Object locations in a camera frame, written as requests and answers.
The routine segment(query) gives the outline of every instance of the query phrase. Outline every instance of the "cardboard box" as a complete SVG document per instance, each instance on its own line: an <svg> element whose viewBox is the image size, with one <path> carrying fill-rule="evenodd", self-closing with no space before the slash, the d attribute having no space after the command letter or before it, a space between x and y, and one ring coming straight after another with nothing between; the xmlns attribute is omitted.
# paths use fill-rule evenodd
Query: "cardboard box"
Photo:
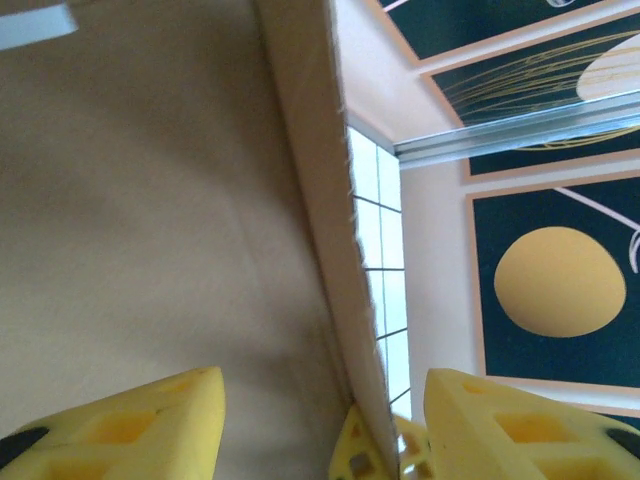
<svg viewBox="0 0 640 480"><path fill-rule="evenodd" d="M326 478L354 399L396 465L331 17L257 3L79 1L0 52L0 436L219 365L216 478Z"/></svg>

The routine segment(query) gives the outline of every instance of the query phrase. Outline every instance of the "beige wall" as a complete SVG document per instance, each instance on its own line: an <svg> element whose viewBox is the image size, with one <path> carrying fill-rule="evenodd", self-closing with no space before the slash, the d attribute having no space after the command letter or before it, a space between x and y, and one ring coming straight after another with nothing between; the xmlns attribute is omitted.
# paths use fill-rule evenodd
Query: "beige wall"
<svg viewBox="0 0 640 480"><path fill-rule="evenodd" d="M402 171L407 309L413 416L424 419L429 368L477 373L469 230L465 195L548 180L640 168L640 159L465 185L459 162ZM532 389L559 400L640 408L631 396L586 396L564 389Z"/></svg>
<svg viewBox="0 0 640 480"><path fill-rule="evenodd" d="M452 128L365 2L338 0L335 8L349 112L393 143Z"/></svg>

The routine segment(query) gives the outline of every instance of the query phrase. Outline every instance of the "cardboard flap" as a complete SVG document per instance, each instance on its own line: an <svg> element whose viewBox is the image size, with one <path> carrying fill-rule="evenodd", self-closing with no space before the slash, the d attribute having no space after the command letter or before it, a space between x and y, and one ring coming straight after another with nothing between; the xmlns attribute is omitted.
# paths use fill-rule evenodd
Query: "cardboard flap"
<svg viewBox="0 0 640 480"><path fill-rule="evenodd" d="M395 433L355 238L344 102L327 0L259 0L325 288L355 401L397 475Z"/></svg>

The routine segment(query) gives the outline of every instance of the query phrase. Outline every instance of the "window pane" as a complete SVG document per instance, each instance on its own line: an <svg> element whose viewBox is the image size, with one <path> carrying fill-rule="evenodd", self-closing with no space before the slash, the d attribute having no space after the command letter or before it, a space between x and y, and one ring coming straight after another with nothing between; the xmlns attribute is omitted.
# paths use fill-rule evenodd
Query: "window pane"
<svg viewBox="0 0 640 480"><path fill-rule="evenodd" d="M377 202L379 200L377 146L351 127L349 127L349 143L355 194Z"/></svg>
<svg viewBox="0 0 640 480"><path fill-rule="evenodd" d="M389 367L388 367L388 359L387 359L387 340L386 339L382 339L382 340L378 340L378 351L380 352L380 359L382 361L382 371L384 372L384 381L385 381L385 385L387 385L388 383L388 373L389 373Z"/></svg>
<svg viewBox="0 0 640 480"><path fill-rule="evenodd" d="M369 268L382 266L380 247L380 207L356 199L358 237L362 245L364 264Z"/></svg>
<svg viewBox="0 0 640 480"><path fill-rule="evenodd" d="M382 272L367 272L367 277L369 277L369 290L371 291L371 300L375 308L376 337L381 337L387 333L384 321L385 307Z"/></svg>
<svg viewBox="0 0 640 480"><path fill-rule="evenodd" d="M382 265L404 268L402 218L399 213L382 209Z"/></svg>
<svg viewBox="0 0 640 480"><path fill-rule="evenodd" d="M398 159L378 147L378 171L380 172L380 203L400 210L400 164Z"/></svg>
<svg viewBox="0 0 640 480"><path fill-rule="evenodd" d="M411 420L411 392L405 393L399 399L391 404L391 411L394 415Z"/></svg>
<svg viewBox="0 0 640 480"><path fill-rule="evenodd" d="M384 308L387 332L407 328L404 272L384 272Z"/></svg>
<svg viewBox="0 0 640 480"><path fill-rule="evenodd" d="M389 362L389 400L393 400L409 388L409 342L407 332L387 337Z"/></svg>

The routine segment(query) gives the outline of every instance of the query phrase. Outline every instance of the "poster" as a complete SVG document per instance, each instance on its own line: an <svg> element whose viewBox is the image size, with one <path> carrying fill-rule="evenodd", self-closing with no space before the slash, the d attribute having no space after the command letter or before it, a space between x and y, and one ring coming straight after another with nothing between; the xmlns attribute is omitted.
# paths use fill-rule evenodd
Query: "poster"
<svg viewBox="0 0 640 480"><path fill-rule="evenodd" d="M468 198L489 376L640 387L640 172Z"/></svg>
<svg viewBox="0 0 640 480"><path fill-rule="evenodd" d="M380 0L401 40L418 60L500 37L595 5L601 0Z"/></svg>
<svg viewBox="0 0 640 480"><path fill-rule="evenodd" d="M640 14L433 76L464 126L576 105L640 89ZM626 128L472 157L467 178L549 169L640 148L640 129Z"/></svg>

